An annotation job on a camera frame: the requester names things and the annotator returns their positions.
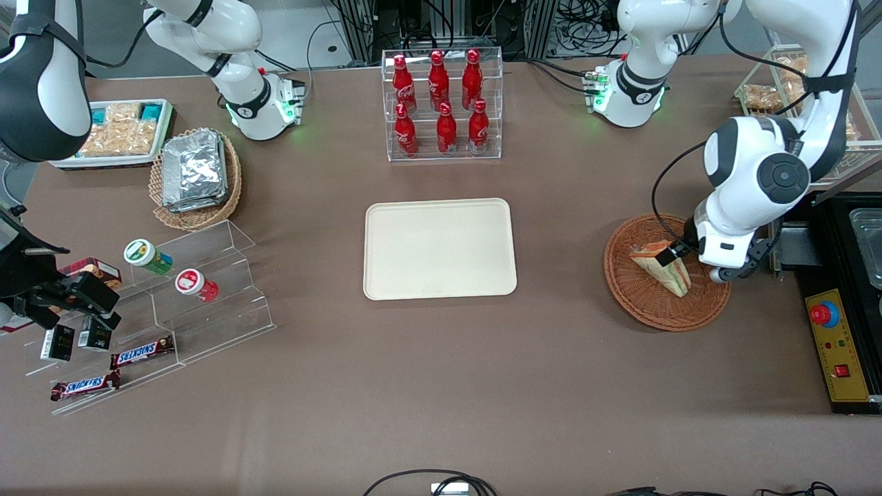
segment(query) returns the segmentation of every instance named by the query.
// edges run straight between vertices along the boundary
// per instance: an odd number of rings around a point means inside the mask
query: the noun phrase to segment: red coca-cola bottle
[[[414,77],[407,70],[407,59],[404,54],[398,54],[395,61],[395,75],[392,77],[392,86],[395,86],[395,98],[398,103],[404,103],[409,115],[416,112],[416,94],[414,93]]]
[[[475,106],[475,100],[481,98],[481,83],[484,80],[481,74],[481,52],[470,49],[466,55],[466,70],[462,72],[462,108],[471,110]]]
[[[475,100],[475,112],[468,119],[468,151],[474,155],[483,155],[487,151],[487,102],[483,98]]]
[[[444,52],[432,50],[432,68],[429,70],[429,97],[436,112],[441,111],[441,103],[450,101],[450,77],[444,67]]]
[[[441,116],[438,118],[438,151],[445,157],[456,154],[456,121],[453,120],[453,107],[449,101],[442,101]]]
[[[404,103],[395,106],[395,113],[398,115],[398,120],[395,121],[395,138],[407,158],[412,159],[420,149],[420,144],[416,141],[414,121],[407,116],[407,107]]]

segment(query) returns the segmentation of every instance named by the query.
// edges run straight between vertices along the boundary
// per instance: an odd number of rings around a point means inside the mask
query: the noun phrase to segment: brown tabletop
[[[439,467],[504,496],[638,485],[746,495],[814,479],[879,494],[882,424],[828,413],[792,277],[736,282],[722,316],[686,334],[638,324],[603,278],[613,229],[647,212],[659,170],[732,115],[750,67],[684,57],[657,115],[625,130],[508,64],[504,158],[415,166],[386,161],[375,70],[315,73],[304,125],[266,143],[235,131],[208,79],[90,81],[93,100],[166,98],[176,131],[212,126],[233,140],[245,177],[233,221],[258,243],[248,256],[279,327],[68,417],[51,417],[46,385],[24,377],[22,345],[41,331],[5,336],[0,492],[344,496]],[[146,169],[42,165],[26,220],[72,248],[62,264],[122,267],[134,237],[181,234],[153,218],[146,184]],[[688,215],[709,192],[695,154],[671,172],[660,206]],[[512,208],[513,294],[364,296],[370,205],[486,197]],[[428,494],[437,479],[377,494]]]

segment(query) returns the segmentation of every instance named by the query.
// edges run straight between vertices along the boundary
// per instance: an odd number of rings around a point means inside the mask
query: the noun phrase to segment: aluminum foil packet
[[[200,129],[172,138],[162,147],[162,205],[186,212],[224,203],[227,166],[221,134]]]

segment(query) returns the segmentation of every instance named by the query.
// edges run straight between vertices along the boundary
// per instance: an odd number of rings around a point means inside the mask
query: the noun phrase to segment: round wicker basket
[[[685,221],[662,214],[676,232]],[[716,319],[729,302],[732,288],[728,282],[711,281],[711,267],[699,262],[695,255],[683,258],[692,287],[682,298],[667,290],[631,260],[633,246],[670,240],[653,214],[634,217],[616,229],[603,253],[603,273],[612,296],[640,322],[664,331],[692,331]]]
[[[198,131],[191,129],[179,136],[189,136]],[[229,187],[229,199],[227,203],[218,205],[217,207],[200,208],[199,210],[191,210],[181,214],[173,214],[162,206],[162,154],[153,160],[153,166],[150,168],[150,199],[158,205],[153,210],[156,218],[162,221],[170,228],[195,231],[206,228],[220,221],[227,219],[239,204],[239,197],[242,196],[242,168],[239,165],[239,155],[235,153],[233,144],[229,138],[221,134],[223,137],[225,158],[227,161],[227,182]]]

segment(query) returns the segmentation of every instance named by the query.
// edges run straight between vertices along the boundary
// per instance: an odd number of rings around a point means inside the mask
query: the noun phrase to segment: snickers logo
[[[102,384],[104,384],[103,375],[92,379],[78,380],[77,382],[72,382],[71,384],[68,384],[67,387],[64,389],[64,393],[66,395],[73,395],[74,393],[81,393],[88,389],[99,387]]]
[[[128,362],[133,362],[139,358],[150,356],[155,351],[156,342],[151,342],[150,344],[145,344],[144,346],[139,346],[136,349],[130,349],[121,353],[119,355],[119,358],[116,360],[116,364],[121,365]]]

